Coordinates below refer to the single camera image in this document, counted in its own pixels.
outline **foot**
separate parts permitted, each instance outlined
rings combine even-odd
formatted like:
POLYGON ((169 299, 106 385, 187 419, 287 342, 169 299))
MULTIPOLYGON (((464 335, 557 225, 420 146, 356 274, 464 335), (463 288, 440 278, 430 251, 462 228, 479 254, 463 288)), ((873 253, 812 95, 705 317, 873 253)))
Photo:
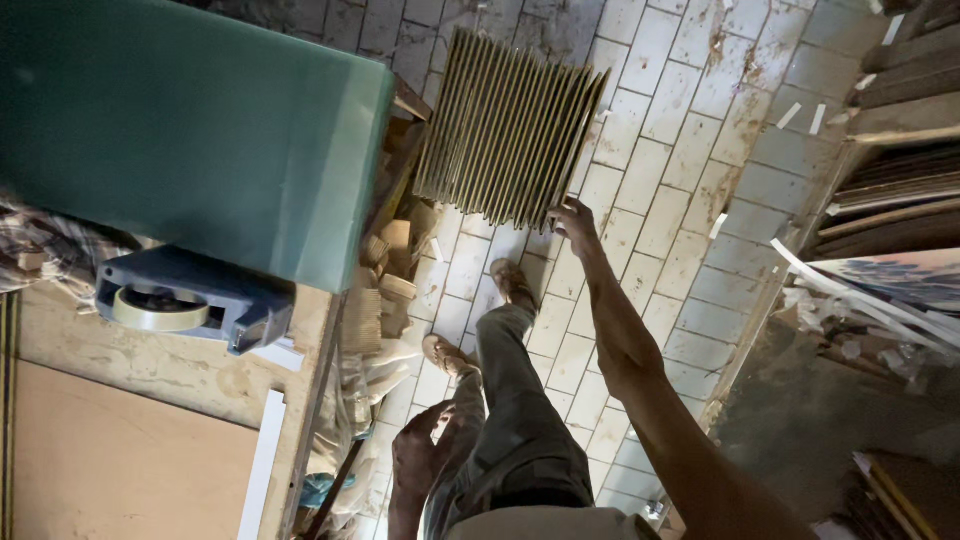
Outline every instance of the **foot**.
POLYGON ((463 351, 435 333, 424 337, 423 356, 451 377, 456 377, 468 366, 476 367, 463 351))
POLYGON ((534 289, 530 287, 527 277, 515 262, 508 258, 499 258, 490 266, 490 273, 504 302, 530 309, 534 313, 540 311, 534 289))

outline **trousers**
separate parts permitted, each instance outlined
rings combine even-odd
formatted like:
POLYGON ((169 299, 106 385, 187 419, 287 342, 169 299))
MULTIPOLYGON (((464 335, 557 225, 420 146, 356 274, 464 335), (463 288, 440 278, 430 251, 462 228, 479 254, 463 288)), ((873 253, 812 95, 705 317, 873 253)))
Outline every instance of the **trousers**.
POLYGON ((445 538, 453 526, 498 507, 498 501, 531 492, 594 505, 587 455, 543 392, 523 345, 534 318, 507 304, 477 323, 480 369, 457 377, 453 415, 460 415, 462 426, 427 498, 424 539, 445 538))

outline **wooden table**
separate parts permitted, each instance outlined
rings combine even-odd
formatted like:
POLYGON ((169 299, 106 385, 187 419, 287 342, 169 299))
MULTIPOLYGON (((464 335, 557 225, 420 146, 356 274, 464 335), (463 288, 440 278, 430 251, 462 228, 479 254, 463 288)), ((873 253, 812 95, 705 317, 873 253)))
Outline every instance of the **wooden table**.
POLYGON ((259 429, 267 392, 284 393, 286 415, 259 540, 289 538, 310 451, 311 424, 325 387, 332 323, 340 296, 298 285, 290 335, 305 353, 299 372, 259 356, 227 353, 227 343, 129 330, 48 282, 22 292, 20 357, 72 375, 259 429))

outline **tiled floor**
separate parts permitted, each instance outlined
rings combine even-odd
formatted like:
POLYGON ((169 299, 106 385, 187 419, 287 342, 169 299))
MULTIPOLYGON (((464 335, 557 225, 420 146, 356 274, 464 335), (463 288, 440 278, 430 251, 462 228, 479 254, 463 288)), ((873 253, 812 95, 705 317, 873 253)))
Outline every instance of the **tiled floor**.
MULTIPOLYGON (((767 245, 803 209, 843 127, 827 119, 887 21, 861 0, 301 0, 294 34, 384 61, 432 103, 456 25, 530 47, 553 61, 612 71, 571 192, 590 206, 614 272, 699 415, 732 358, 763 282, 767 245), (801 112, 773 126, 794 103, 801 112), (726 208, 715 240, 707 235, 726 208)), ((472 352, 476 321, 499 305, 490 264, 517 261, 543 298, 528 349, 547 395, 585 448, 598 504, 638 512, 661 495, 622 406, 596 363, 580 261, 550 233, 492 228, 447 208, 440 254, 420 262, 413 332, 472 352)), ((413 362, 388 396, 375 442, 377 494, 364 538, 386 537, 389 441, 412 415, 451 394, 450 377, 413 362)))

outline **tape roll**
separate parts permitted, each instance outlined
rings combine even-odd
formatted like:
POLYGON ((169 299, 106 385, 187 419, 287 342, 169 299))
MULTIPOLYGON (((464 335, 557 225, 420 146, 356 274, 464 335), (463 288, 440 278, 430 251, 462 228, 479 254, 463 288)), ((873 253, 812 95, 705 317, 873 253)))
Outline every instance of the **tape roll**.
POLYGON ((189 309, 153 310, 136 306, 123 287, 113 296, 113 318, 125 327, 145 331, 188 331, 206 323, 210 306, 189 309))

